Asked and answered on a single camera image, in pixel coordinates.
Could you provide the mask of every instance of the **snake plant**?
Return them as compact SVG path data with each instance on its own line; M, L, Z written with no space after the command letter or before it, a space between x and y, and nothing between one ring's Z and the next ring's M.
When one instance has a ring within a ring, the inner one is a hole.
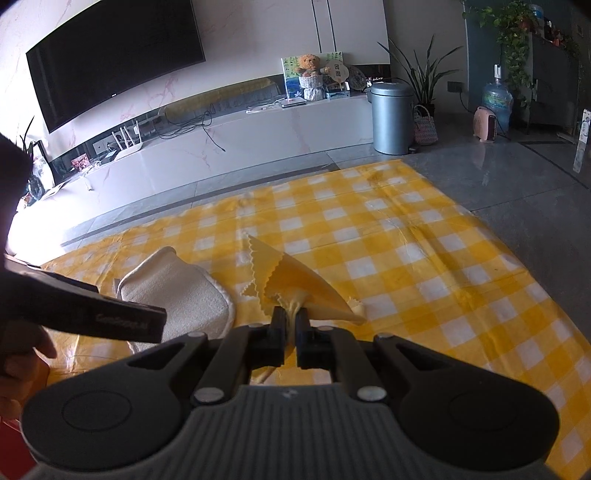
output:
M422 105L430 105L433 103L435 85L437 85L437 82L439 82L439 80L441 80L443 77L447 75L451 75L453 73L460 71L458 69L453 69L445 70L444 72L438 72L437 69L439 68L439 64L444 58L457 52L462 48L462 46L454 48L452 51L446 53L443 57L432 60L431 49L433 48L434 41L435 35L431 37L431 43L429 44L429 48L427 50L427 61L424 66L421 65L416 50L414 50L415 65L413 66L410 63L407 56L404 54L404 52L400 50L400 48L398 48L398 46L390 38L388 39L388 42L395 49L394 51L388 49L380 42L378 42L379 46L382 47L385 51L387 51L390 54L390 57L404 69L408 76L408 79L410 80L410 85L413 87L414 93L415 95L417 95L417 99L419 103ZM397 54L395 53L396 51L400 53L400 55L402 55L405 63L402 63L400 61Z
M25 152L28 155L28 157L31 159L31 161L33 160L33 146L34 146L34 143L33 142L30 142L29 145L27 146L27 142L26 142L25 139L27 137L27 134L29 133L29 129L31 128L31 125L33 124L33 120L35 120L35 117L31 118L31 121L29 122L29 125L28 125L27 129L25 130L25 134L24 135L20 135L21 142L22 142L22 151Z

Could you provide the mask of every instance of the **potted plant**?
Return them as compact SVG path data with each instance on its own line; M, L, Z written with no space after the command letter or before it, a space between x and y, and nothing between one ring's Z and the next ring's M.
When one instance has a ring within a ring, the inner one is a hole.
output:
M464 18L474 16L481 28L490 25L498 30L496 41L502 49L507 86L517 100L515 106L524 106L526 100L521 93L522 86L528 89L534 87L525 69L530 56L530 31L535 30L537 22L530 5L522 0L511 0L497 8L473 7L470 0L463 3L466 10Z
M31 121L29 122L29 125L25 130L25 134L20 135L22 141L22 151L25 152L26 155L31 159L31 162L33 162L33 148L35 144L34 142L29 142L29 145L27 146L27 142L25 139L27 137L27 134L29 133L31 125L33 124L33 120L35 120L35 117L31 118ZM41 180L34 173L31 173L29 181L27 182L27 191L25 192L25 195L29 194L31 198L31 201L28 205L32 205L33 203L35 203L37 200L43 197L44 193L45 188L43 187Z
M438 72L437 69L444 58L462 48L462 46L456 47L452 51L446 53L443 57L431 61L431 49L433 48L434 40L435 35L431 37L431 43L427 49L427 61L425 62L424 66L421 65L416 50L414 51L415 65L413 66L404 52L400 50L400 48L398 48L398 46L390 38L388 39L388 42L394 47L395 51L402 55L406 63L405 65L400 61L400 59L392 50L386 48L384 45L378 42L379 46L387 51L390 54L390 57L404 69L408 79L410 80L410 85L414 89L414 93L417 96L419 104L423 105L429 111L431 116L433 116L435 113L435 105L433 104L435 85L437 85L439 80L441 80L443 77L460 71L458 69L453 69L445 70L444 72Z

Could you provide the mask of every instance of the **gray floor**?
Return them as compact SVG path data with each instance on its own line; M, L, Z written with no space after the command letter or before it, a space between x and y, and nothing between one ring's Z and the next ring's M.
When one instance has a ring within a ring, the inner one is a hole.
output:
M591 339L591 172L569 174L575 147L548 132L512 132L512 141L485 145L472 137L469 116L439 117L437 126L440 142L404 161L480 217ZM199 181L89 220L68 232L64 247L244 190L387 158L357 145Z

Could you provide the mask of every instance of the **cable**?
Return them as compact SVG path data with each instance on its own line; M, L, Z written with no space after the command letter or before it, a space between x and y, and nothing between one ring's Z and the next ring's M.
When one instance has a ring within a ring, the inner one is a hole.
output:
M576 181L577 183L579 183L581 186L585 187L587 190L591 190L587 185L585 185L584 182L582 182L580 179L578 179L575 175L572 175L571 171L572 170L568 170L564 167L562 167L561 165L557 164L555 161L549 159L548 157L546 157L545 155L542 155L540 152L538 152L537 150L533 149L531 147L531 145L528 145L524 142L517 142L519 145L521 145L522 147L527 148L528 150L532 151L533 153L535 153L536 155L538 155L539 157L542 157L544 160L546 160L548 163L552 164L553 166L555 166L557 169L559 169L560 171L566 173L569 177L571 177L574 181Z
M462 93L458 92L460 94L460 102L462 103L462 106L464 107L464 109L466 110L466 112L471 113L472 115L474 115L476 112L471 112L470 110L468 110L468 107L466 105L464 105L464 99L462 98Z
M468 107L466 105L464 105L464 99L462 98L462 93L461 92L458 92L458 93L460 94L460 102L462 103L462 106L464 107L466 112L474 115L476 112L472 112L472 111L468 110ZM506 138L507 140L511 141L509 135L507 135L506 132L503 130L503 127L501 127L501 124L499 123L498 118L496 119L496 124L499 127L499 129L501 130L501 133L497 133L497 135L499 135L499 137L503 137L503 138Z
M283 98L280 98L279 100L275 100L273 103L266 103L265 105L257 105L257 106L250 107L246 111L246 113L259 113L259 112L263 112L265 110L269 110L269 108L273 108L275 105L277 105L282 100L283 100Z
M169 120L168 116L166 115L166 110L164 111L164 118L166 119L166 121L171 124L174 125L175 127L177 127L174 131L167 133L167 134L161 134L160 132L158 132L158 129L156 127L154 127L154 130L156 131L156 134L162 138L163 140L170 140L171 138L176 138L179 135L184 135L184 134L188 134L189 132L192 132L193 130L195 130L196 128L203 128L203 131L206 133L206 135L209 137L209 139L213 142L213 144L218 147L220 150L222 150L223 152L225 152L226 150L222 147L220 147L220 145L218 145L216 143L216 141L212 138L212 136L209 134L209 132L207 130L205 130L205 127L210 127L211 124L213 123L213 115L216 113L216 109L213 106L213 104L211 103L209 105L209 109L205 110L203 112L202 115L199 115L195 118L192 118L191 120L187 120L186 122L181 122L179 124Z

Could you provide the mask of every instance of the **yellow checkered tablecloth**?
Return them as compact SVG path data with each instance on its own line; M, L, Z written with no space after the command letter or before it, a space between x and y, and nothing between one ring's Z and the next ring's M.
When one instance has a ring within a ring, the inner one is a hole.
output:
M548 459L563 478L591 466L591 346L511 252L465 208L395 160L265 187L132 228L47 268L113 294L149 254L171 245L232 295L235 325L265 321L251 279L247 235L317 271L368 321L335 322L358 339L392 332L545 392L561 429ZM123 342L57 334L55 375L129 354ZM269 380L325 382L293 356Z

